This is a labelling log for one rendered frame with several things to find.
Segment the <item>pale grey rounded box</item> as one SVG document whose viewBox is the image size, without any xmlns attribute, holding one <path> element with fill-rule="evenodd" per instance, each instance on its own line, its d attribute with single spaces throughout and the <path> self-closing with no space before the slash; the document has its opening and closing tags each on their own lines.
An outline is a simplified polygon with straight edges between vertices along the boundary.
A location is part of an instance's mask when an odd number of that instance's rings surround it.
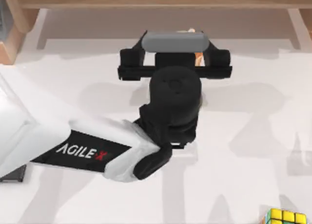
<svg viewBox="0 0 312 224">
<path fill-rule="evenodd" d="M 150 53 L 201 53 L 209 47 L 210 41 L 201 32 L 148 32 L 141 45 Z"/>
</svg>

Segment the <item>orange brown bread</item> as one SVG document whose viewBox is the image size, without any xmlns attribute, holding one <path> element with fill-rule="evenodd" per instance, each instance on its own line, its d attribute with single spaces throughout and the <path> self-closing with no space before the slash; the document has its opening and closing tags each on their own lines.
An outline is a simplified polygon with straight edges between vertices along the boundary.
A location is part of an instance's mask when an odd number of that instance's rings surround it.
<svg viewBox="0 0 312 224">
<path fill-rule="evenodd" d="M 195 33 L 196 30 L 194 28 L 190 28 L 188 30 L 178 31 L 179 33 Z M 203 59 L 203 53 L 195 53 L 195 66 L 200 66 Z"/>
</svg>

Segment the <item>black flat square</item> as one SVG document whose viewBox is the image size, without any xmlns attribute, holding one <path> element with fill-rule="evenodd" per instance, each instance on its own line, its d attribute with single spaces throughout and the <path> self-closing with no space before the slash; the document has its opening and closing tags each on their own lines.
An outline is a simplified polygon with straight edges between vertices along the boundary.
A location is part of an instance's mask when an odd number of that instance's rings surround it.
<svg viewBox="0 0 312 224">
<path fill-rule="evenodd" d="M 27 165 L 23 165 L 16 170 L 10 172 L 9 174 L 0 178 L 0 183 L 2 182 L 19 182 L 22 183 L 25 176 Z"/>
</svg>

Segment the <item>pale wooden shelf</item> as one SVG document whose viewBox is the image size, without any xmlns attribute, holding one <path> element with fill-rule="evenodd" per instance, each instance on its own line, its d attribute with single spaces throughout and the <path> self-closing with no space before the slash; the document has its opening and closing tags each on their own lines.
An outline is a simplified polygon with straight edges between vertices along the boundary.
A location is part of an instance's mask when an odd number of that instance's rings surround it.
<svg viewBox="0 0 312 224">
<path fill-rule="evenodd" d="M 108 38 L 135 28 L 139 16 L 199 9 L 298 9 L 312 40 L 312 0 L 21 0 L 27 10 L 49 9 L 57 15 L 56 35 Z"/>
</svg>

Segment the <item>colourful puzzle cube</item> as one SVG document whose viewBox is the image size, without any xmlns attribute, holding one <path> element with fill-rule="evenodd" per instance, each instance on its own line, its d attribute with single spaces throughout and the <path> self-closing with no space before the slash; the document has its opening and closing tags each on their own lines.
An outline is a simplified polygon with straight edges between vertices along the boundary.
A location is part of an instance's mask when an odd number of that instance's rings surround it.
<svg viewBox="0 0 312 224">
<path fill-rule="evenodd" d="M 298 209 L 267 205 L 259 224 L 312 224 L 312 221 Z"/>
</svg>

